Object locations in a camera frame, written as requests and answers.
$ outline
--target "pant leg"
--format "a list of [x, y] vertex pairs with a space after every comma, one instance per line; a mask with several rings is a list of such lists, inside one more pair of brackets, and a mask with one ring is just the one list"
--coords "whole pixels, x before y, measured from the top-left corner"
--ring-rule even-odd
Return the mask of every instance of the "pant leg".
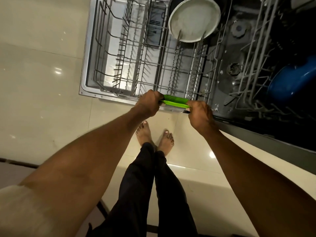
[[154, 181], [154, 148], [144, 143], [122, 179], [118, 201], [107, 219], [89, 237], [145, 237], [150, 194]]
[[159, 206], [158, 236], [198, 236], [180, 181], [168, 167], [162, 151], [155, 153], [155, 160]]

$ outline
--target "hand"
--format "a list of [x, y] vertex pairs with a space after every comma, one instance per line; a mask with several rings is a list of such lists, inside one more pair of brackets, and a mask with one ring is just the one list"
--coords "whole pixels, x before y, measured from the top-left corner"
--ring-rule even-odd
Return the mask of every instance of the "hand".
[[157, 113], [161, 104], [161, 99], [163, 99], [163, 94], [158, 91], [149, 90], [139, 98], [135, 107], [144, 111], [146, 118], [148, 118]]
[[210, 106], [204, 101], [189, 100], [189, 119], [192, 127], [203, 135], [207, 131], [218, 131]]

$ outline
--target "white plate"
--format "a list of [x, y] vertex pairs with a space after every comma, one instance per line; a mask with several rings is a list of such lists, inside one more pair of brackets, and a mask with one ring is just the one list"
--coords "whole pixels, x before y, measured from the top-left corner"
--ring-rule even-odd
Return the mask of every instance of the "white plate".
[[217, 27], [221, 10], [214, 0], [184, 0], [170, 15], [168, 28], [180, 41], [197, 42], [203, 34], [209, 36]]

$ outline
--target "lower dish rack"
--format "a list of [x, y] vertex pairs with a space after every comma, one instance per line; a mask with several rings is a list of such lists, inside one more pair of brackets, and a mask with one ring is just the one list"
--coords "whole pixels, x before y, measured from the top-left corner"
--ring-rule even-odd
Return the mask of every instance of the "lower dish rack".
[[227, 0], [216, 31], [188, 44], [168, 31], [170, 0], [91, 0], [79, 94], [135, 104], [153, 89], [203, 100], [219, 121], [315, 149], [302, 137], [312, 115], [261, 98], [275, 72], [278, 2]]

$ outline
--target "beige floor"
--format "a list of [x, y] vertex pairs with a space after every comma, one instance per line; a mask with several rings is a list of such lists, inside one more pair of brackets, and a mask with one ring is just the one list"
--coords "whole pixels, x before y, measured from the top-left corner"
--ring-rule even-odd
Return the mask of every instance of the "beige floor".
[[[41, 164], [61, 147], [127, 112], [129, 105], [79, 96], [89, 0], [0, 0], [0, 157]], [[183, 113], [148, 119], [154, 141], [174, 133], [168, 164], [180, 179], [201, 234], [257, 236], [211, 149]], [[316, 176], [227, 135], [316, 199]], [[136, 137], [103, 200], [112, 208], [139, 151]], [[148, 224], [158, 225], [153, 189]]]

